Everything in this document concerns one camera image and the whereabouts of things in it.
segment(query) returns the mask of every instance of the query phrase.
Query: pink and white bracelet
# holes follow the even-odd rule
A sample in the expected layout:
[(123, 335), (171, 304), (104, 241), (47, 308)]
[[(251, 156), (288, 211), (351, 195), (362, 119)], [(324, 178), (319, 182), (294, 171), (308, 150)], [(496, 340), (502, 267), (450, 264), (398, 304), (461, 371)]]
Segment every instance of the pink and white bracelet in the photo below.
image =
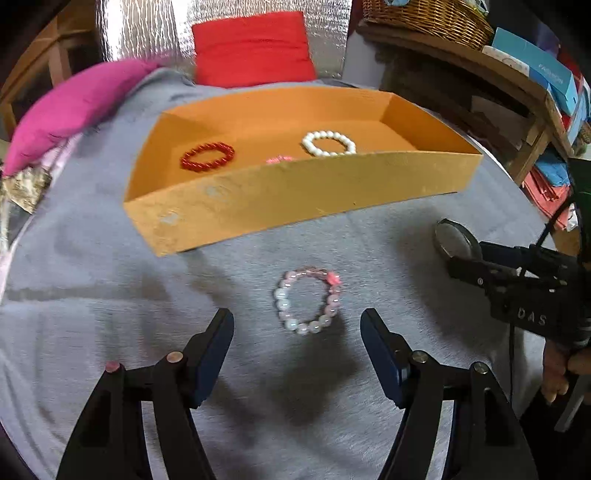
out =
[[(289, 313), (291, 303), (287, 298), (291, 286), (299, 279), (311, 277), (326, 282), (329, 286), (329, 295), (326, 298), (326, 307), (317, 320), (301, 322)], [(279, 318), (285, 325), (285, 328), (295, 331), (300, 335), (308, 333), (319, 333), (323, 328), (328, 327), (332, 322), (339, 308), (340, 294), (342, 291), (340, 277), (333, 271), (324, 268), (304, 267), (299, 270), (292, 270), (285, 274), (285, 277), (279, 282), (279, 288), (273, 292), (277, 300), (275, 305), (279, 310)]]

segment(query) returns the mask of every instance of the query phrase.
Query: human hand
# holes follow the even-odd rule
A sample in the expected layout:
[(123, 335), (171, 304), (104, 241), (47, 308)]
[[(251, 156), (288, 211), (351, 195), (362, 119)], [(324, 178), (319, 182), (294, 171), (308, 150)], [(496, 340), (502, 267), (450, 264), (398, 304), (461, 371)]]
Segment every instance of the human hand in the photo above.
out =
[[(541, 392), (549, 403), (556, 399), (556, 395), (568, 392), (567, 369), (577, 375), (591, 375), (591, 348), (568, 358), (552, 340), (546, 340)], [(584, 400), (585, 403), (591, 403), (591, 394), (587, 393)]]

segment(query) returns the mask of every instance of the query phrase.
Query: grey cloth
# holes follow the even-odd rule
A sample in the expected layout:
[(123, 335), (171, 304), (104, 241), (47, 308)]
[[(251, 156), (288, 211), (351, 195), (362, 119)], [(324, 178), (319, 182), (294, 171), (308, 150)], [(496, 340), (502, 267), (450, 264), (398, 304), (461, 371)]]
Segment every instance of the grey cloth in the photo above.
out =
[[(457, 367), (485, 361), (508, 388), (507, 327), (490, 317), (480, 290), (447, 276), (431, 240), (442, 217), (508, 245), (541, 232), (534, 207), (490, 158), (457, 194), (152, 254), (122, 208), (138, 151), (161, 111), (226, 93), (154, 72), (85, 134), (17, 249), (0, 308), (0, 421), (40, 480), (55, 477), (107, 360), (151, 365), (218, 307), (231, 309), (236, 331), (194, 419), (220, 480), (378, 477), (402, 412), (363, 347), (367, 307), (412, 348)], [(338, 194), (334, 187), (327, 179), (325, 194)], [(334, 269), (345, 289), (334, 324), (307, 337), (280, 325), (272, 298), (282, 275), (303, 265)], [(296, 284), (293, 312), (309, 318), (323, 292), (311, 280)], [(518, 335), (517, 411), (534, 393), (542, 350), (542, 339)], [(441, 474), (449, 421), (446, 404), (430, 478)], [(145, 428), (154, 478), (166, 479), (149, 406)]]

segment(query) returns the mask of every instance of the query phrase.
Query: metallic fabric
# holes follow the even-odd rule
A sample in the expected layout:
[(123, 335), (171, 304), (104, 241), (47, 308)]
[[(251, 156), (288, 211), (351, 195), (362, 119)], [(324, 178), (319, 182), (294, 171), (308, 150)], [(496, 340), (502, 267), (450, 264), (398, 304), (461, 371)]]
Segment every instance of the metallic fabric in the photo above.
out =
[(303, 11), (320, 77), (339, 78), (352, 0), (97, 0), (105, 59), (160, 58), (193, 75), (191, 25), (272, 11)]
[(10, 249), (51, 183), (43, 167), (27, 167), (0, 181), (0, 256)]
[(6, 198), (28, 213), (33, 213), (51, 183), (51, 174), (43, 167), (27, 167), (12, 177), (2, 179)]

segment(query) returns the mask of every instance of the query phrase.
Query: orange cardboard tray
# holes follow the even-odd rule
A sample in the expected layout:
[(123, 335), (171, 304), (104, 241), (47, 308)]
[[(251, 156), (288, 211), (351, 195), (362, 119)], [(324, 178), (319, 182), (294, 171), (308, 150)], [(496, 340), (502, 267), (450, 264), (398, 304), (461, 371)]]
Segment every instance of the orange cardboard tray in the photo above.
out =
[[(306, 133), (347, 135), (357, 155), (312, 157)], [(216, 170), (180, 168), (195, 146), (224, 142)], [(344, 150), (320, 140), (328, 151)], [(279, 155), (297, 161), (267, 164)], [(203, 153), (199, 161), (220, 155)], [(302, 86), (250, 90), (164, 112), (129, 180), (124, 208), (157, 255), (275, 226), (466, 187), (481, 153), (445, 124), (386, 92)]]

